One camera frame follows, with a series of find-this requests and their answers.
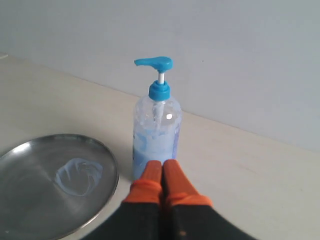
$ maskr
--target steel plate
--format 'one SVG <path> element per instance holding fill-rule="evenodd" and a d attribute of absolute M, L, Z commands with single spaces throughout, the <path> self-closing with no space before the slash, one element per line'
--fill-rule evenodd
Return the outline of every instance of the steel plate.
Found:
<path fill-rule="evenodd" d="M 57 134 L 0 158 L 0 239 L 57 240 L 85 226 L 113 195 L 119 174 L 99 141 Z"/>

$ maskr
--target white countertop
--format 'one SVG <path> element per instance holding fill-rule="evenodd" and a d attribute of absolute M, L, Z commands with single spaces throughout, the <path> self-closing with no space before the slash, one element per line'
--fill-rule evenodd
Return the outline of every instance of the white countertop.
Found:
<path fill-rule="evenodd" d="M 1 152 L 35 137 L 76 133 L 103 142 L 118 161 L 110 202 L 64 240 L 92 230 L 128 194 L 137 99 L 28 60 L 0 59 Z M 215 209 L 247 233 L 261 240 L 320 238 L 319 152 L 185 113 L 178 160 Z"/>

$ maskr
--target white wall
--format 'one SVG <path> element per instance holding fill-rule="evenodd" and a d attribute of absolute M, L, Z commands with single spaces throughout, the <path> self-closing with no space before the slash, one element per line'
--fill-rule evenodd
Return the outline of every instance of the white wall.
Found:
<path fill-rule="evenodd" d="M 133 60 L 170 56 L 167 80 L 185 110 L 320 151 L 319 9 L 318 0 L 2 0 L 0 51 L 135 95 L 157 74 Z"/>

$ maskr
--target white pump stem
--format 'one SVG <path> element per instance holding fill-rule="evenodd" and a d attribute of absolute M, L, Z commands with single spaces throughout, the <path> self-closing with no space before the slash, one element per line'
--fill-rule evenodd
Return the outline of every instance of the white pump stem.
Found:
<path fill-rule="evenodd" d="M 159 73 L 158 75 L 158 84 L 164 84 L 165 83 L 165 73 Z"/>

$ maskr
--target clear plastic bottle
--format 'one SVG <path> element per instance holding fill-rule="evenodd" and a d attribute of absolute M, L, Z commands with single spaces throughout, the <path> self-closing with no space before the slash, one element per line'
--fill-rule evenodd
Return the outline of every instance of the clear plastic bottle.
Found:
<path fill-rule="evenodd" d="M 175 159 L 182 122 L 180 104 L 170 96 L 164 72 L 172 68 L 168 57 L 138 59 L 136 65 L 152 66 L 159 72 L 149 94 L 136 103 L 133 120 L 133 176 L 138 179 L 150 160 Z"/>

